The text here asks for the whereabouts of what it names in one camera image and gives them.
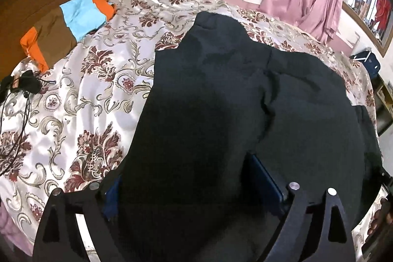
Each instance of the screw head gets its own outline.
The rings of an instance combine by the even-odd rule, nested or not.
[[[299,189],[300,189],[300,185],[299,185],[297,182],[291,182],[291,183],[289,184],[289,187],[290,187],[292,190],[299,190]]]
[[[89,185],[90,190],[97,190],[99,188],[99,183],[98,182],[93,182]]]
[[[62,193],[62,189],[60,189],[60,188],[56,188],[56,189],[54,189],[54,190],[52,191],[52,194],[53,194],[53,195],[59,195],[60,193]]]
[[[330,195],[336,195],[337,191],[334,188],[329,188],[327,189],[327,193],[329,193]]]

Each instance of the bedsheet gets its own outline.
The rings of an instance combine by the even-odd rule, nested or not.
[[[124,159],[153,86],[155,51],[176,50],[202,10],[237,19],[254,41],[315,55],[344,79],[351,104],[365,105],[376,125],[373,89],[362,64],[286,23],[224,0],[111,2],[117,5],[114,18],[41,75],[56,84],[44,83],[31,97],[32,112],[16,161],[0,177],[0,197],[32,243],[54,188],[81,190],[101,181]],[[28,58],[14,72],[29,69],[39,74]],[[25,103],[22,94],[12,94],[5,103],[1,153],[21,131]],[[0,169],[9,161],[1,159]],[[80,228],[88,253],[94,255],[83,235],[86,227]]]

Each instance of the person's hand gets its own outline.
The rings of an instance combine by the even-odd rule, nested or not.
[[[387,201],[387,200],[385,198],[382,198],[381,199],[381,204],[383,204],[385,201]],[[375,229],[377,228],[377,219],[378,219],[380,213],[381,213],[381,210],[377,210],[375,212],[374,217],[373,217],[373,221],[371,222],[371,225],[370,225],[370,229],[367,232],[368,235],[371,235],[375,231]],[[393,213],[392,213],[392,210],[386,216],[386,223],[388,225],[392,225],[393,224]]]

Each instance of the window frame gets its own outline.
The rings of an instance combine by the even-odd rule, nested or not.
[[[358,14],[346,3],[343,2],[342,9],[351,17],[355,23],[366,33],[368,38],[373,42],[373,44],[376,46],[378,49],[379,53],[382,55],[382,57],[385,56],[386,52],[388,51],[388,48],[390,46],[390,43],[392,42],[393,39],[393,28],[390,30],[389,36],[386,40],[386,43],[384,46],[378,41],[378,39],[374,36],[372,31],[368,28],[368,26],[364,23],[364,21],[358,16]]]

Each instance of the orange fabric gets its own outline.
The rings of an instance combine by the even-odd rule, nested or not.
[[[38,68],[41,70],[41,72],[45,72],[49,68],[44,59],[44,56],[42,55],[40,47],[38,47],[37,38],[37,30],[35,27],[31,27],[20,40],[20,44],[26,55],[37,62]]]
[[[93,0],[93,3],[97,6],[98,10],[107,17],[107,21],[115,14],[116,9],[109,5],[107,0]]]

